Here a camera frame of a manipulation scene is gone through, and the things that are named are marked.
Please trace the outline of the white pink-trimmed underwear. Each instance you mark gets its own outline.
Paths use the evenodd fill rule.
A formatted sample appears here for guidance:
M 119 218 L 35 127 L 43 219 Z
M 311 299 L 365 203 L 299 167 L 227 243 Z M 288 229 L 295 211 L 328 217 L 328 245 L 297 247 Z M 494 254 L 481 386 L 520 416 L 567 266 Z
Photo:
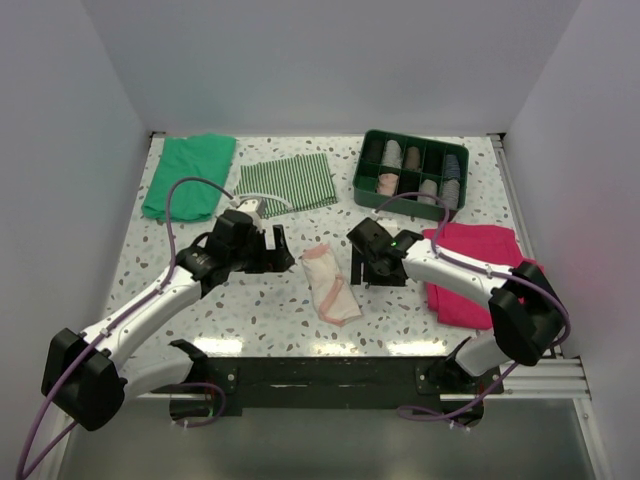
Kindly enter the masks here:
M 360 306 L 328 244 L 307 249 L 300 257 L 312 303 L 321 321 L 342 327 L 362 316 Z

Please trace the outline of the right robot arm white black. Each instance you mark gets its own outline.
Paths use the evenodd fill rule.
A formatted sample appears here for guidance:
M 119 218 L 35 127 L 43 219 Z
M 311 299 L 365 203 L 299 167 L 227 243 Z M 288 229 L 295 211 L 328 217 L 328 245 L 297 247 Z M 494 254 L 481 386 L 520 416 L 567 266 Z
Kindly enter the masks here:
M 456 392 L 469 392 L 481 375 L 505 362 L 536 365 L 569 333 L 566 308 L 533 263 L 483 262 L 409 230 L 391 235 L 369 217 L 347 238 L 377 276 L 435 284 L 489 313 L 489 331 L 464 341 L 447 359 L 445 379 Z

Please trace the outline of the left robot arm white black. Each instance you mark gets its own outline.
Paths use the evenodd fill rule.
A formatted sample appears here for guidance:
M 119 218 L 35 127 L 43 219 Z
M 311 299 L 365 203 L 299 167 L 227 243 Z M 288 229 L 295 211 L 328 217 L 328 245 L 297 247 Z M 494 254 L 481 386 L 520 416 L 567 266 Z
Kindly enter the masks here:
M 213 229 L 175 251 L 160 278 L 107 318 L 80 333 L 65 328 L 50 342 L 41 392 L 88 431 L 106 425 L 140 394 L 176 384 L 200 390 L 207 368 L 193 358 L 134 372 L 126 364 L 169 320 L 224 284 L 235 272 L 283 273 L 295 259 L 285 228 L 272 227 L 274 246 L 258 215 L 228 209 Z

